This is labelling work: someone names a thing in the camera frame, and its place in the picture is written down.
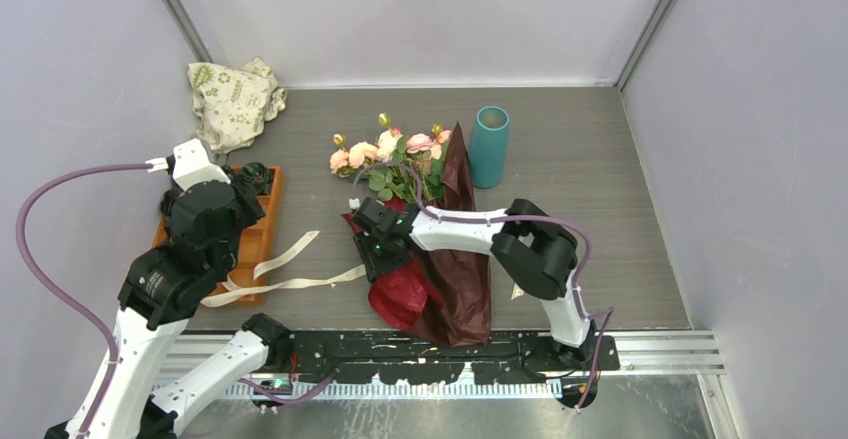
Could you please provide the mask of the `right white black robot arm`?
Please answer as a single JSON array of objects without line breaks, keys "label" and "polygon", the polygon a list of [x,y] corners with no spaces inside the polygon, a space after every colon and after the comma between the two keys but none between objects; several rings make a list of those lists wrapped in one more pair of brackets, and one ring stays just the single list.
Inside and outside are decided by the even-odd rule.
[{"label": "right white black robot arm", "polygon": [[353,224],[364,234],[360,249],[370,275],[400,265],[412,251],[492,257],[521,290],[541,302],[558,362],[577,370],[592,359],[594,325],[578,281],[591,241],[577,227],[527,199],[488,212],[417,204],[395,210],[374,198],[352,199],[349,207]]}]

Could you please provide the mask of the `dark red wrapping paper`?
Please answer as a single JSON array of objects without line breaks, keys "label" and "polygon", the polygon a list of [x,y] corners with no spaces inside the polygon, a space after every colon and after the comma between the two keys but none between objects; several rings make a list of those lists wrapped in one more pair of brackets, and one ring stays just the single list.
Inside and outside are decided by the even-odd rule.
[{"label": "dark red wrapping paper", "polygon": [[[471,168],[462,129],[452,132],[444,197],[435,207],[475,208]],[[395,210],[408,204],[383,201]],[[488,257],[461,251],[413,251],[407,264],[371,282],[368,301],[389,326],[430,342],[451,347],[485,344],[491,329],[491,268]]]}]

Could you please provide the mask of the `pink flower bouquet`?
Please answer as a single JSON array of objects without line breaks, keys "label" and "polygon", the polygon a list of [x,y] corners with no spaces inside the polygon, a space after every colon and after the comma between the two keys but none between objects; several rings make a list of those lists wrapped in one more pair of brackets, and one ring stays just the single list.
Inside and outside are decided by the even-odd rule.
[{"label": "pink flower bouquet", "polygon": [[377,121],[381,132],[372,142],[348,145],[343,135],[333,136],[336,150],[329,157],[331,174],[365,183],[382,201],[441,200],[452,132],[436,124],[428,133],[405,134],[385,112]]}]

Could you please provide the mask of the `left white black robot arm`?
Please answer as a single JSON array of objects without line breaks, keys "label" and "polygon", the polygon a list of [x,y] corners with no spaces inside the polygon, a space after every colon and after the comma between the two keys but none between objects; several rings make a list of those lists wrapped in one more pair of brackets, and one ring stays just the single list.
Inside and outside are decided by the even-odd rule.
[{"label": "left white black robot arm", "polygon": [[168,238],[135,259],[118,295],[117,356],[103,398],[92,386],[75,416],[48,438],[175,438],[224,389],[264,368],[289,365],[290,331],[264,313],[251,316],[228,343],[161,392],[154,381],[202,299],[235,268],[243,231],[264,216],[256,192],[236,181],[207,181],[172,205]]}]

